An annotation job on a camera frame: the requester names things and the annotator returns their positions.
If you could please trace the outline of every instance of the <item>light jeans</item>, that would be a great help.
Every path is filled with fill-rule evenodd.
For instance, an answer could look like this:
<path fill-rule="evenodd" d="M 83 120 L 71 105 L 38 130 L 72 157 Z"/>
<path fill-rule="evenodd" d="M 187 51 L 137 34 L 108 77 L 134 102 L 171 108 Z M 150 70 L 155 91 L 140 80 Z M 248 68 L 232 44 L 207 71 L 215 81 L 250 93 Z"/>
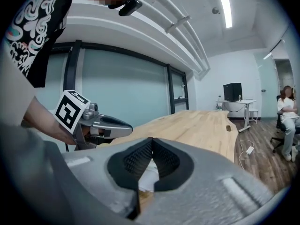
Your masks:
<path fill-rule="evenodd" d="M 291 153 L 296 128 L 300 128 L 300 118 L 285 118 L 282 123 L 285 125 L 285 143 L 283 145 L 282 154 L 287 156 Z"/>

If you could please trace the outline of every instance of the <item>graphic print on shirt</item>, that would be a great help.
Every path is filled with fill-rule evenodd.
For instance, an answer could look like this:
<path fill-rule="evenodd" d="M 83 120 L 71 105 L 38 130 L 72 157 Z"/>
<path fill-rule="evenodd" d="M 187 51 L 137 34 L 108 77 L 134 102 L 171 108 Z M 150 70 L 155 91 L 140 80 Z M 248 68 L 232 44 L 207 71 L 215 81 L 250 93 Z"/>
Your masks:
<path fill-rule="evenodd" d="M 47 39 L 47 23 L 55 2 L 26 0 L 5 34 L 10 56 L 25 76 Z"/>

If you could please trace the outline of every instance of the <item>power cord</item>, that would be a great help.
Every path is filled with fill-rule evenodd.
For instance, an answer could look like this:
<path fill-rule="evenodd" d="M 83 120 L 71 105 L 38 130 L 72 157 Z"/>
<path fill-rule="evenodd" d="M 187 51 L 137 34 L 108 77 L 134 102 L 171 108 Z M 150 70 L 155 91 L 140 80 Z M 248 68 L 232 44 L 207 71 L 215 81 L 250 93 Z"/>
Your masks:
<path fill-rule="evenodd" d="M 225 106 L 225 103 L 223 103 L 223 106 L 224 108 L 226 108 L 228 111 L 230 111 L 226 106 Z M 239 112 L 240 110 L 242 110 L 246 105 L 244 105 L 241 109 L 237 110 L 237 111 L 230 111 L 232 113 L 236 113 L 236 112 Z"/>
<path fill-rule="evenodd" d="M 240 165 L 241 165 L 242 169 L 244 169 L 244 167 L 243 167 L 243 165 L 242 165 L 242 163 L 241 163 L 241 161 L 240 161 L 240 157 L 241 157 L 242 154 L 244 153 L 243 145 L 242 145 L 242 143 L 241 143 L 242 141 L 248 141 L 248 142 L 251 142 L 253 148 L 254 148 L 254 143 L 253 143 L 252 141 L 250 141 L 250 140 L 247 140 L 247 139 L 240 140 L 240 146 L 241 146 L 241 148 L 242 148 L 242 153 L 241 153 L 240 156 L 239 156 L 239 162 L 240 162 Z"/>

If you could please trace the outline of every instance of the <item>ceiling light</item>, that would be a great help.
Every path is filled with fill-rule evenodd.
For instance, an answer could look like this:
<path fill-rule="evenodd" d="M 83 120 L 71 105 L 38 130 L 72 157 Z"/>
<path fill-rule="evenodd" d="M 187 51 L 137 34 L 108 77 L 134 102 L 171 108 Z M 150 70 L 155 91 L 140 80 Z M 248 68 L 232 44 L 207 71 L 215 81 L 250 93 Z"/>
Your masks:
<path fill-rule="evenodd" d="M 263 59 L 266 60 L 268 57 L 270 57 L 272 53 L 270 52 L 267 56 L 265 56 Z"/>
<path fill-rule="evenodd" d="M 221 2 L 225 15 L 226 28 L 231 28 L 233 26 L 233 21 L 231 16 L 230 2 L 229 0 L 221 0 Z"/>

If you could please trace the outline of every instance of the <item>white shoe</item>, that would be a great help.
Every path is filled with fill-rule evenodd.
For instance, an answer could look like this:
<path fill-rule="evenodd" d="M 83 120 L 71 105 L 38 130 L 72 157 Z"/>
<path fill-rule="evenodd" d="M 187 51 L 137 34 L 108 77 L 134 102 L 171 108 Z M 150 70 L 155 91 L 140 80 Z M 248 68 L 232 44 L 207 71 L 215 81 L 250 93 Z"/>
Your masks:
<path fill-rule="evenodd" d="M 288 162 L 292 159 L 292 156 L 291 156 L 290 154 L 288 154 L 288 155 L 286 155 L 286 156 L 283 155 L 283 157 L 284 157 L 285 160 L 288 161 Z"/>
<path fill-rule="evenodd" d="M 295 148 L 295 146 L 292 146 L 292 162 L 295 162 L 298 152 L 299 151 Z"/>

